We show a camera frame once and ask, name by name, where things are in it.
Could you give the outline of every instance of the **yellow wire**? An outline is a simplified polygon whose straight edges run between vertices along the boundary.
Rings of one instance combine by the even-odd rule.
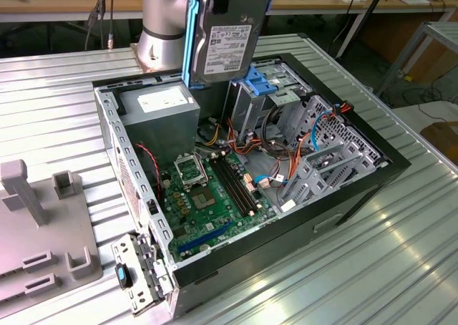
[[[205,146],[211,146],[216,142],[216,140],[218,139],[218,130],[219,129],[220,129],[220,125],[216,125],[216,131],[215,131],[215,135],[213,135],[213,139],[205,143],[204,144]]]

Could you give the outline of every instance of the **black computer chassis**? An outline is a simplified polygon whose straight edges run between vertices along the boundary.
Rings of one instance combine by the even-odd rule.
[[[330,105],[343,102],[292,54],[258,57],[255,61],[269,59],[280,59],[285,62]],[[174,73],[179,73],[179,71],[143,74],[141,78],[158,78],[160,75]],[[126,90],[120,91],[144,87],[133,82],[136,79],[139,79],[139,76],[108,79],[94,82],[93,85],[94,87],[109,86],[108,88],[113,85],[115,89],[116,83],[132,81]],[[218,294],[268,268],[288,254],[306,246],[313,239],[346,223],[383,187],[393,182],[411,165],[404,156],[355,112],[347,112],[343,114],[343,117],[381,153],[383,159],[389,164],[280,220],[270,223],[249,236],[174,271],[173,277],[180,289],[174,313],[175,318],[192,311]]]

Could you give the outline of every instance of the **workbench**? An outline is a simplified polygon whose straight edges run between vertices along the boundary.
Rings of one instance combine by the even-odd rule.
[[[412,166],[349,222],[174,324],[456,324],[457,168],[311,40],[261,37],[256,56],[290,52]],[[84,184],[103,277],[2,319],[3,324],[154,324],[132,318],[110,243],[132,231],[108,157],[91,81],[139,74],[131,49],[0,61],[0,162],[21,158],[29,181],[60,170]]]

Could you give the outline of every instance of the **ram slot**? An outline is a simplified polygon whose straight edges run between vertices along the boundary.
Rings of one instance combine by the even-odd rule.
[[[238,180],[226,160],[211,160],[210,166],[242,216],[248,216],[251,211],[257,211],[251,195]]]

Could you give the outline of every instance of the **green circuit board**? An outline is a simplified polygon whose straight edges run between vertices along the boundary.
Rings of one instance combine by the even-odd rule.
[[[225,159],[240,173],[245,173],[236,155],[231,153]],[[185,191],[175,167],[162,173],[170,176],[170,187],[165,191],[163,211],[174,236],[169,249],[175,261],[183,261],[208,246],[232,238],[276,215],[268,200],[257,192],[256,196],[250,196],[260,208],[257,208],[253,216],[242,216],[207,160],[203,160],[203,167],[208,176],[208,185],[193,188],[189,192]],[[223,229],[224,233],[194,248],[179,251],[180,246],[217,229]]]

